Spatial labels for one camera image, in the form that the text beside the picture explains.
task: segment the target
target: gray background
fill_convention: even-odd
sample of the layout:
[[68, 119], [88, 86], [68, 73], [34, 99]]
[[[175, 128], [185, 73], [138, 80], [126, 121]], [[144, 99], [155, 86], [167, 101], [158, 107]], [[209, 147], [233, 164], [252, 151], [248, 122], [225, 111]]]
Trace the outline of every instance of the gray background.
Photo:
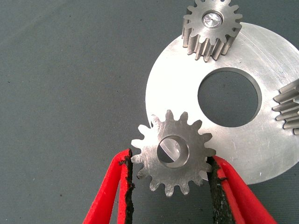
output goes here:
[[[244, 21], [299, 47], [299, 1], [233, 3]], [[141, 137], [139, 124], [148, 123], [150, 69], [180, 35], [188, 5], [193, 0], [0, 2], [0, 223], [83, 221], [111, 159]], [[236, 108], [250, 118], [255, 100], [246, 80], [228, 74], [211, 77], [211, 83], [219, 86], [226, 113]], [[208, 86], [201, 91], [211, 117], [236, 122], [214, 112], [223, 110], [220, 96]], [[238, 107], [233, 96], [240, 94], [248, 105]], [[213, 104], [204, 102], [209, 97]], [[279, 223], [299, 223], [298, 171], [297, 164], [250, 187]], [[212, 223], [208, 184], [190, 184], [188, 196], [176, 188], [166, 198], [162, 186], [149, 190], [150, 178], [134, 182], [134, 223]]]

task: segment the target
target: large hole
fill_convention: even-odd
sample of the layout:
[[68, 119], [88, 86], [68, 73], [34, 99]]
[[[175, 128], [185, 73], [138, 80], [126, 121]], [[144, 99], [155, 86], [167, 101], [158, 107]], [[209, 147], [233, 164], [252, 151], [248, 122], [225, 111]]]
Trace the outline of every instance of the large hole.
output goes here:
[[261, 105], [261, 91], [248, 73], [225, 68], [209, 74], [200, 84], [198, 102], [203, 113], [224, 127], [249, 123]]
[[[163, 149], [163, 145], [171, 144], [176, 150], [178, 150], [178, 157], [173, 160]], [[189, 149], [185, 141], [177, 136], [171, 136], [163, 139], [157, 149], [157, 155], [159, 160], [167, 167], [178, 168], [186, 164], [189, 158]]]

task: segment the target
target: circular plate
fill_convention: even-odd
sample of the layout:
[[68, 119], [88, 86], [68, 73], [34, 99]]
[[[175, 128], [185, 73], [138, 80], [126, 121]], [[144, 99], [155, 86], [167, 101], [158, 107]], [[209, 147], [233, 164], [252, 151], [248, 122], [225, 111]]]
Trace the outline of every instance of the circular plate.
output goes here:
[[[188, 112], [188, 124], [202, 120], [200, 134], [211, 133], [206, 147], [233, 165], [247, 184], [259, 183], [287, 171], [299, 161], [299, 136], [284, 130], [284, 121], [276, 121], [278, 105], [273, 98], [278, 90], [298, 79], [299, 51], [283, 37], [265, 28], [242, 23], [242, 30], [226, 56], [218, 61], [194, 60], [187, 55], [181, 36], [159, 56], [149, 75], [146, 111], [165, 120], [167, 110], [175, 119]], [[217, 71], [235, 71], [255, 86], [258, 110], [241, 127], [223, 127], [210, 121], [198, 103], [201, 82]], [[171, 143], [163, 145], [174, 160], [178, 151]]]

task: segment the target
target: gear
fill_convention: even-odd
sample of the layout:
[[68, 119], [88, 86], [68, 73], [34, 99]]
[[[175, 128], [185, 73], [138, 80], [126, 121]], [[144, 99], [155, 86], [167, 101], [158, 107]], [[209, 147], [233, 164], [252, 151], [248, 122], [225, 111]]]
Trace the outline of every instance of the gear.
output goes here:
[[218, 60], [226, 55], [239, 34], [242, 14], [236, 14], [239, 6], [229, 6], [231, 0], [195, 0], [195, 7], [187, 8], [184, 16], [182, 38], [188, 54], [196, 53], [195, 59], [212, 56]]
[[281, 112], [276, 120], [285, 120], [284, 129], [294, 129], [294, 134], [299, 135], [299, 79], [281, 88], [278, 96], [274, 98], [280, 105], [273, 110]]
[[[144, 135], [143, 140], [132, 140], [132, 145], [141, 149], [141, 153], [132, 157], [133, 163], [143, 163], [137, 177], [151, 176], [149, 188], [155, 191], [161, 183], [165, 185], [166, 196], [173, 194], [174, 186], [178, 185], [184, 195], [189, 193], [189, 181], [202, 184], [202, 172], [211, 172], [212, 167], [206, 163], [206, 157], [214, 156], [214, 149], [205, 148], [205, 142], [212, 138], [210, 133], [198, 133], [202, 122], [187, 124], [188, 113], [184, 112], [178, 121], [174, 120], [170, 110], [166, 113], [165, 122], [152, 115], [152, 128], [144, 125], [138, 127]], [[161, 161], [157, 155], [159, 144], [164, 139], [173, 139], [179, 144], [180, 156], [172, 163]]]

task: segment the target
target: spur gear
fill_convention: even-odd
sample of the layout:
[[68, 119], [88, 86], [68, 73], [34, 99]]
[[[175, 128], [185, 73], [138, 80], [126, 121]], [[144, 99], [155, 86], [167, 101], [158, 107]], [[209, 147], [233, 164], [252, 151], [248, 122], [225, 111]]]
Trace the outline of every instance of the spur gear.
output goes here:
[[187, 8], [184, 16], [183, 47], [187, 53], [196, 53], [207, 62], [210, 56], [218, 60], [226, 55], [239, 34], [242, 14], [237, 14], [238, 5], [230, 6], [231, 0], [195, 0], [196, 6]]
[[[144, 167], [138, 172], [138, 178], [151, 176], [149, 188], [155, 191], [162, 183], [165, 185], [166, 196], [173, 194], [174, 186], [178, 185], [184, 195], [189, 193], [189, 181], [202, 184], [202, 172], [211, 172], [212, 167], [206, 163], [206, 157], [214, 156], [216, 151], [205, 148], [205, 142], [212, 138], [210, 133], [198, 133], [202, 122], [187, 124], [188, 113], [184, 112], [179, 120], [174, 120], [170, 110], [166, 120], [152, 115], [152, 128], [144, 125], [138, 127], [144, 135], [143, 140], [132, 140], [132, 146], [141, 149], [141, 153], [131, 158], [133, 163], [143, 163]], [[173, 139], [179, 144], [180, 156], [172, 163], [161, 161], [157, 155], [159, 144], [164, 139]]]
[[281, 112], [276, 120], [285, 120], [284, 129], [294, 129], [299, 135], [299, 79], [281, 88], [278, 96], [274, 98], [280, 105], [273, 110]]

